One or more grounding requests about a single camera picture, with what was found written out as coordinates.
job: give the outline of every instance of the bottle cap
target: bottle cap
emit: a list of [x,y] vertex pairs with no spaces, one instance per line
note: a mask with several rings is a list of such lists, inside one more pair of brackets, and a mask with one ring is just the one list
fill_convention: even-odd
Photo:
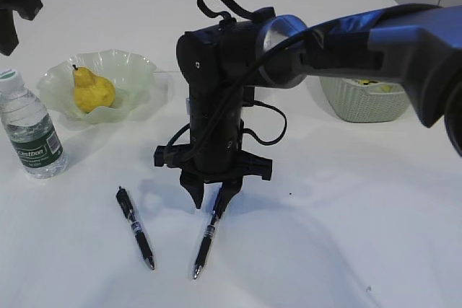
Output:
[[24,86],[21,74],[14,69],[0,71],[0,93],[10,93]]

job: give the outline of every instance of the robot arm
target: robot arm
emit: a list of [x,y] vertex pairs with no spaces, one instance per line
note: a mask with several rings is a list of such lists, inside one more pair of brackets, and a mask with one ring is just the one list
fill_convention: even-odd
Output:
[[43,5],[40,0],[0,0],[0,54],[9,56],[19,41],[14,28],[13,11],[32,21]]
[[[242,150],[243,134],[250,131],[243,127],[241,110],[257,105],[245,92],[292,88],[307,75],[402,84],[424,126],[445,116],[448,135],[462,155],[462,6],[394,6],[307,28],[295,16],[276,16],[273,8],[249,12],[233,0],[222,2],[247,21],[213,12],[198,0],[206,16],[222,20],[179,39],[190,122],[154,155],[155,166],[182,169],[180,183],[197,208],[204,183],[227,187],[219,194],[222,213],[244,176],[271,179],[272,161]],[[191,142],[174,146],[187,130]]]
[[460,23],[462,6],[403,5],[335,19],[306,29],[302,45],[269,62],[257,85],[281,85],[282,77],[290,85],[305,74],[399,83],[424,126],[445,116],[462,155]]

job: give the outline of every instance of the pen tip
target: pen tip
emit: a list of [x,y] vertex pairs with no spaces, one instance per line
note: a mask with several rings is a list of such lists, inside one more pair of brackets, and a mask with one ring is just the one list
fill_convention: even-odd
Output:
[[147,267],[151,268],[152,270],[155,269],[154,259],[152,256],[144,259],[144,262],[147,264]]
[[193,279],[197,279],[197,277],[199,277],[201,269],[202,269],[202,266],[200,266],[200,265],[195,265],[194,266]]

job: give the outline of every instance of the bottle label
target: bottle label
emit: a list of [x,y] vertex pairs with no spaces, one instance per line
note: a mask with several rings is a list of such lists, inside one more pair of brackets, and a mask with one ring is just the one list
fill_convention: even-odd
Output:
[[26,167],[38,168],[55,162],[63,153],[63,147],[52,127],[46,135],[31,142],[14,142],[14,149]]

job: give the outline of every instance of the black strap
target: black strap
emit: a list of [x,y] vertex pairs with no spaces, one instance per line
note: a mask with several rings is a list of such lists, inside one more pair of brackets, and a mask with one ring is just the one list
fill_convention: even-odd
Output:
[[[238,3],[234,0],[221,0],[224,5],[227,6],[232,12],[234,12],[237,16],[240,16],[245,19],[252,19],[252,12],[247,11],[246,9],[242,8]],[[220,11],[214,12],[212,11],[204,2],[204,0],[197,0],[197,6],[199,9],[209,18],[215,18],[218,16],[223,17],[223,20],[227,21],[230,20],[231,14],[228,11]]]

